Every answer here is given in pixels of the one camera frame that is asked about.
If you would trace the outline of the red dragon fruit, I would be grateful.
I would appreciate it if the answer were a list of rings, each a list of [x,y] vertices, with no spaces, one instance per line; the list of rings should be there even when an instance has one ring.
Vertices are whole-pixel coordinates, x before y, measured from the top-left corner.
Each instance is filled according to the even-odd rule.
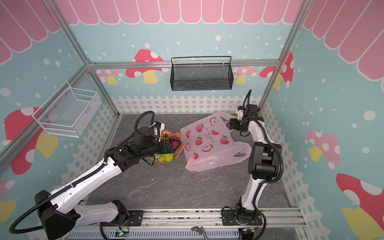
[[[178,140],[175,138],[169,138],[168,140],[165,141],[167,152],[174,153],[179,148],[181,143],[182,143],[181,140]]]

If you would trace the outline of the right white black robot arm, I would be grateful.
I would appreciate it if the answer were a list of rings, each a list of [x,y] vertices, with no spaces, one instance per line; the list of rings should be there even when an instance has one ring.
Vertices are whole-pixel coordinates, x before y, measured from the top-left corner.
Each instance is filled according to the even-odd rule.
[[[227,123],[230,130],[251,135],[254,143],[248,161],[249,183],[234,209],[222,208],[224,226],[266,226],[265,215],[258,208],[259,200],[266,185],[278,182],[284,172],[282,146],[269,137],[265,121],[259,115],[260,107],[251,103],[251,93],[248,91],[238,107],[237,118]]]

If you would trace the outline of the tan wavy fruit plate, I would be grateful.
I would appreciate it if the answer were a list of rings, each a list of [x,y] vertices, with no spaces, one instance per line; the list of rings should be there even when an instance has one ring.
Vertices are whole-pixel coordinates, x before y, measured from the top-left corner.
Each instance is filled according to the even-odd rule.
[[[168,129],[163,130],[161,135],[161,140],[169,140],[169,139],[181,141],[180,144],[174,143],[176,151],[172,154],[156,154],[154,156],[149,157],[150,160],[155,160],[156,162],[159,162],[159,163],[170,163],[181,154],[185,146],[184,142],[181,140],[181,134],[173,133]]]

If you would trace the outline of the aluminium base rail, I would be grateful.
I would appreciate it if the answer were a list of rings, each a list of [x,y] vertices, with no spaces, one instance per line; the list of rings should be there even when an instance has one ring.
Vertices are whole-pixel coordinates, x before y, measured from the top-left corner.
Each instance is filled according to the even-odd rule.
[[[131,211],[117,227],[78,227],[65,240],[262,240],[312,239],[298,208],[261,208],[262,216],[235,215],[234,208],[174,208]]]

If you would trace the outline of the green custard apple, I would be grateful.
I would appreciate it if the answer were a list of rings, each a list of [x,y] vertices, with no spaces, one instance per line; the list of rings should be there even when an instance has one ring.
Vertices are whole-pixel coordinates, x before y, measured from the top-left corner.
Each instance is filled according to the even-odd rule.
[[[155,155],[155,160],[159,163],[170,163],[174,159],[174,154],[158,154]]]

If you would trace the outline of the black mesh wall basket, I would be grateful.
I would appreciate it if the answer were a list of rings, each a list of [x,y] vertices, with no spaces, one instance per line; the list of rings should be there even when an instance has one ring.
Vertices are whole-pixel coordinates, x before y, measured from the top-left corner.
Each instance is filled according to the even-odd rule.
[[[171,58],[173,91],[231,90],[234,82],[231,56]]]

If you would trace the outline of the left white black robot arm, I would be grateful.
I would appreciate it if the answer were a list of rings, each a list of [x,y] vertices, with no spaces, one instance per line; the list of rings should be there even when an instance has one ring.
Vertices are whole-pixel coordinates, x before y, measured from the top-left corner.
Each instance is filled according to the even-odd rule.
[[[118,176],[141,160],[157,155],[174,154],[181,140],[163,135],[165,125],[155,121],[155,113],[147,111],[135,121],[132,134],[107,149],[103,159],[67,185],[52,192],[35,195],[35,206],[18,217],[10,226],[11,234],[44,230],[48,239],[56,240],[77,227],[91,224],[127,225],[130,213],[121,201],[81,206],[80,201],[108,180]]]

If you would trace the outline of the pink printed plastic bag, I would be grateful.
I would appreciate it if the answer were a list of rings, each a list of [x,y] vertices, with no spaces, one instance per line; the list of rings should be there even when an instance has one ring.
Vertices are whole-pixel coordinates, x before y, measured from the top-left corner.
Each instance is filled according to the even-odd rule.
[[[233,118],[228,113],[218,112],[180,129],[188,171],[203,172],[249,158],[251,146],[231,138],[227,123]]]

